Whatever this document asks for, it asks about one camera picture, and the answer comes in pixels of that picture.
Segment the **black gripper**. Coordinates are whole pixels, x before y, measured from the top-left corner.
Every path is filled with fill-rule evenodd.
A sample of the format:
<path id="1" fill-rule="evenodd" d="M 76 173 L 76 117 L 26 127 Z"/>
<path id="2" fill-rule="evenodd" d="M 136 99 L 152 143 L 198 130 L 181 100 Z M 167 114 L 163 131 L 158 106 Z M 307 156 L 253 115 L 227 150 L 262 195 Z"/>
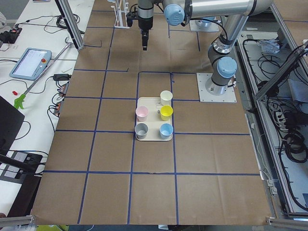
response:
<path id="1" fill-rule="evenodd" d="M 142 49 L 144 51 L 148 48 L 149 30 L 153 27 L 154 9 L 138 9 L 138 25 L 141 30 Z"/>

